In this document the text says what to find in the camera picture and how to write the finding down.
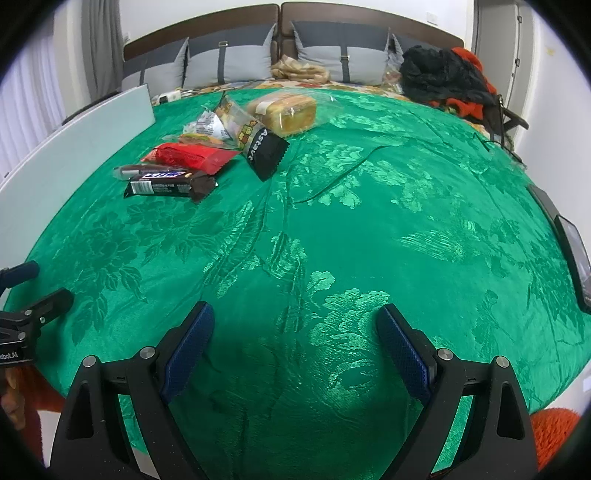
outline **wall outlet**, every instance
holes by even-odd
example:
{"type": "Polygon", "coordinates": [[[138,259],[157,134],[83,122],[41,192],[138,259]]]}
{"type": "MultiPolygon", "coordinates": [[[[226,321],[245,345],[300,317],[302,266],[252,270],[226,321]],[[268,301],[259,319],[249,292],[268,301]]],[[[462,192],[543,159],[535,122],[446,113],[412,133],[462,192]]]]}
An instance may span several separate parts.
{"type": "Polygon", "coordinates": [[[430,23],[431,25],[437,25],[437,15],[427,12],[427,23],[430,23]]]}

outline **white wall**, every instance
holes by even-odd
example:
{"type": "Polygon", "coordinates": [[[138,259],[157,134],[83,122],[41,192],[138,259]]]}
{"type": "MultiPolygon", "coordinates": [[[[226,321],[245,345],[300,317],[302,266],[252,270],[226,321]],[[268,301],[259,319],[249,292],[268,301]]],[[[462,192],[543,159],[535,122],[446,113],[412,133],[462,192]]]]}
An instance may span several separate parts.
{"type": "MultiPolygon", "coordinates": [[[[273,3],[264,0],[120,0],[121,30],[135,40],[154,30],[166,27],[187,18],[228,8],[273,3]]],[[[390,12],[427,23],[427,14],[437,17],[441,28],[464,40],[468,48],[472,43],[473,0],[349,0],[331,3],[357,5],[390,12]]]]}
{"type": "Polygon", "coordinates": [[[552,29],[534,14],[532,82],[515,139],[527,174],[573,221],[591,254],[591,87],[552,29]]]}

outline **door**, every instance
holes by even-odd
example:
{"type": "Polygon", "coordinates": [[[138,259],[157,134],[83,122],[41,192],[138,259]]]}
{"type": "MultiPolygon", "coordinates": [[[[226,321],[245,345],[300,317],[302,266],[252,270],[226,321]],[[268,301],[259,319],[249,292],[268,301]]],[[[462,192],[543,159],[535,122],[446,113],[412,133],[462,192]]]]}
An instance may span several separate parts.
{"type": "Polygon", "coordinates": [[[503,96],[511,98],[518,52],[518,7],[514,0],[476,0],[474,53],[484,75],[503,96]]]}

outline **pillow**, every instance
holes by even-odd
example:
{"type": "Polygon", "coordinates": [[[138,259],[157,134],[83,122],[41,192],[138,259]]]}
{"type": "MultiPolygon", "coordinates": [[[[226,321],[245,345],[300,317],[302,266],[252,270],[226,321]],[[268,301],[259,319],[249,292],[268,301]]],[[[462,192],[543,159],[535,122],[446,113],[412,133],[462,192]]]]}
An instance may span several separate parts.
{"type": "Polygon", "coordinates": [[[121,88],[147,83],[153,97],[182,87],[187,40],[173,41],[124,62],[121,88]]]}
{"type": "Polygon", "coordinates": [[[326,67],[337,82],[381,85],[389,28],[340,22],[292,22],[298,57],[326,67]]]}
{"type": "Polygon", "coordinates": [[[271,78],[274,30],[275,24],[249,25],[190,38],[185,88],[271,78]]]}
{"type": "Polygon", "coordinates": [[[409,48],[415,47],[416,45],[423,47],[423,48],[433,48],[434,50],[437,50],[437,51],[441,50],[439,47],[431,45],[430,43],[427,43],[425,41],[417,40],[416,38],[405,37],[404,35],[398,35],[397,39],[398,39],[398,43],[399,43],[400,47],[402,48],[402,53],[405,53],[409,48]]]}

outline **packaged food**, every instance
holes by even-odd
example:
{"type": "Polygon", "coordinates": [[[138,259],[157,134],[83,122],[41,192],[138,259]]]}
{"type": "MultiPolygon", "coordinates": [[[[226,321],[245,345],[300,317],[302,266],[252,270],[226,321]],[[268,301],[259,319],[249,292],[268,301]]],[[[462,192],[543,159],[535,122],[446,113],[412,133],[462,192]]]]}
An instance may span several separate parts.
{"type": "Polygon", "coordinates": [[[142,159],[142,162],[147,161],[190,170],[201,170],[208,175],[214,175],[239,153],[237,150],[169,142],[152,149],[142,159]]]}
{"type": "Polygon", "coordinates": [[[181,170],[178,167],[169,167],[168,165],[154,165],[150,163],[137,163],[134,165],[121,165],[113,169],[113,176],[119,180],[129,180],[137,175],[146,173],[161,173],[163,171],[181,170]]]}
{"type": "Polygon", "coordinates": [[[257,176],[262,181],[269,179],[277,170],[289,143],[245,112],[226,92],[222,94],[215,113],[257,176]]]}
{"type": "Polygon", "coordinates": [[[133,177],[123,198],[134,195],[189,197],[200,202],[217,187],[216,179],[202,171],[168,171],[133,177]]]}
{"type": "Polygon", "coordinates": [[[211,110],[205,110],[196,121],[185,125],[183,133],[209,135],[219,140],[228,140],[230,138],[220,119],[211,110]]]}
{"type": "Polygon", "coordinates": [[[328,92],[286,88],[252,100],[246,111],[280,137],[289,137],[330,122],[342,107],[328,92]]]}

